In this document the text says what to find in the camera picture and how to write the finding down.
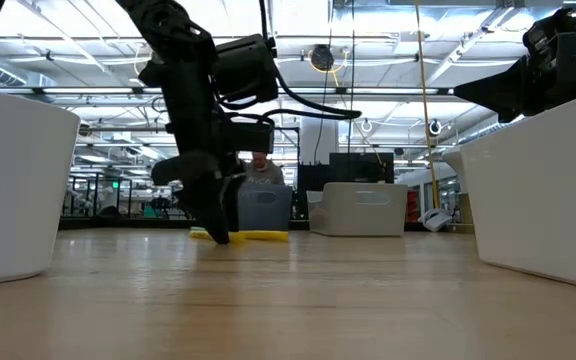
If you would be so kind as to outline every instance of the ceiling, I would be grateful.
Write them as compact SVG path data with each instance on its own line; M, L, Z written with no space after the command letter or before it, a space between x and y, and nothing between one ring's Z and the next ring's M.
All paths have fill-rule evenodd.
M137 74L151 51L128 15L113 0L7 0L0 14L0 69L31 87L140 87ZM562 0L422 0L420 8L424 70L430 88L452 88L506 70L525 52L522 34L535 20L552 14ZM259 33L258 0L182 0L193 21L209 31L215 43ZM308 95L322 102L321 88L371 88L355 96L353 108L371 123L366 137L372 144L425 143L424 106L419 93L378 94L375 88L421 87L418 27L410 0L266 0L269 31L277 41L276 63L292 88L318 88ZM511 7L501 8L498 5ZM355 31L354 59L353 29ZM330 42L339 71L319 73L308 61L317 44ZM126 131L91 133L80 143L170 143L170 135L132 132L129 127L163 127L166 114L152 109L152 96L86 93L46 94L53 102L78 114L92 127L125 127ZM326 104L348 105L348 96L329 96ZM488 126L494 114L453 96L429 96L428 116L444 124L437 142L453 141ZM284 107L302 109L291 99L260 104L251 112ZM276 118L283 126L299 126L299 118ZM276 136L276 158L294 159L296 136ZM360 134L353 143L363 143ZM117 164L134 163L135 155L108 148L79 147ZM174 146L152 148L164 158ZM410 149L406 156L418 155ZM137 158L146 157L138 154ZM78 162L90 163L81 158Z

